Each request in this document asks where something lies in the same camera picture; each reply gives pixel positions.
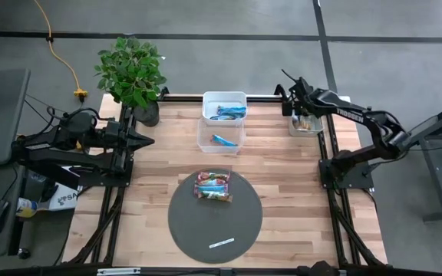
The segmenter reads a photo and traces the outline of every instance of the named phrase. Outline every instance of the plant pot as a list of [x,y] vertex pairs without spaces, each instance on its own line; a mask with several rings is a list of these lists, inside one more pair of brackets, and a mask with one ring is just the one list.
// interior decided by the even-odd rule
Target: plant pot
[[156,101],[150,101],[147,108],[134,108],[134,118],[146,127],[154,127],[160,122],[160,107]]

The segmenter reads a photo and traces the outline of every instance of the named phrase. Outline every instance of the green leaves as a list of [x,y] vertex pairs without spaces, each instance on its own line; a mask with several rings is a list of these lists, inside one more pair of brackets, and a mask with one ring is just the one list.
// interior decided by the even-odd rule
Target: green leaves
[[158,85],[167,79],[158,70],[158,49],[150,42],[141,44],[137,38],[117,38],[111,50],[98,52],[100,65],[94,66],[101,75],[98,88],[107,90],[114,100],[136,107],[147,107],[160,94]]

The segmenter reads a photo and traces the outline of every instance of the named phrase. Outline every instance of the gray carpet floor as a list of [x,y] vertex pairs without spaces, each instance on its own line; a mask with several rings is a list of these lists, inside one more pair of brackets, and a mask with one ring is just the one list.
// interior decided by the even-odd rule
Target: gray carpet floor
[[[137,34],[317,35],[311,0],[42,0],[55,31]],[[442,37],[440,0],[321,0],[327,35]],[[0,31],[47,31],[31,0],[0,0]],[[171,93],[242,90],[272,94],[289,87],[280,73],[304,76],[327,87],[317,41],[154,40],[165,56],[161,67]],[[99,108],[93,65],[112,40],[57,38],[55,50],[75,68],[90,93],[85,106]],[[442,44],[329,43],[339,94],[396,115],[410,129],[442,111]],[[0,70],[31,70],[28,94],[64,110],[75,110],[71,73],[48,51],[43,38],[0,38]],[[45,107],[29,100],[39,111]],[[20,133],[45,122],[25,106]],[[360,128],[363,145],[368,131]],[[420,152],[373,172],[375,198],[390,264],[442,271],[442,222],[424,224],[439,202]],[[0,261],[0,267],[50,265],[58,256],[71,214],[34,220],[45,235],[24,238],[32,261]]]

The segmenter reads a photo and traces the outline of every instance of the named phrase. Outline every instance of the wooden tabletop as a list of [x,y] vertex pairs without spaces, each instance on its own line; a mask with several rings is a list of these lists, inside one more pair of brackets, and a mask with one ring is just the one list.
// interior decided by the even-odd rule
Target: wooden tabletop
[[[280,104],[249,103],[246,141],[240,152],[207,154],[196,142],[201,110],[201,103],[161,103],[156,127],[138,124],[137,132],[156,142],[135,152],[114,265],[294,268],[321,260],[336,265],[327,195],[318,179],[317,139],[290,136],[289,119],[282,117]],[[120,105],[105,95],[100,115],[118,118],[119,113]],[[340,148],[359,148],[355,124],[341,117],[334,120]],[[259,194],[263,208],[262,230],[255,244],[225,264],[204,264],[187,257],[175,245],[167,222],[170,198],[178,184],[195,171],[213,167],[244,176]],[[63,261],[73,258],[96,229],[103,194],[104,188],[94,187],[80,196]],[[360,190],[349,190],[349,199],[357,232],[377,258],[386,262],[372,201]],[[347,235],[343,238],[348,251]]]

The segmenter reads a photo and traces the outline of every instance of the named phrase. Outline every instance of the plastic bin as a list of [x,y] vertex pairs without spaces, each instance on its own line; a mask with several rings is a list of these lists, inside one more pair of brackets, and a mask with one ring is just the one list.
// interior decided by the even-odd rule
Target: plastic bin
[[[197,124],[197,145],[205,153],[237,153],[245,142],[245,128],[243,120],[230,121],[230,126],[212,124],[213,120],[199,119]],[[237,144],[238,146],[221,146],[211,142],[211,137],[216,134]]]
[[312,125],[312,129],[297,130],[295,126],[292,124],[292,117],[289,117],[289,135],[294,137],[314,137],[317,136],[323,130],[322,121],[320,119],[317,119],[313,115],[304,118],[306,123],[310,123]]
[[240,120],[244,120],[249,112],[246,105],[246,94],[242,91],[208,91],[203,95],[203,117],[215,125],[233,125],[236,120],[211,120],[210,117],[218,115],[218,106],[223,107],[246,107],[246,114]]

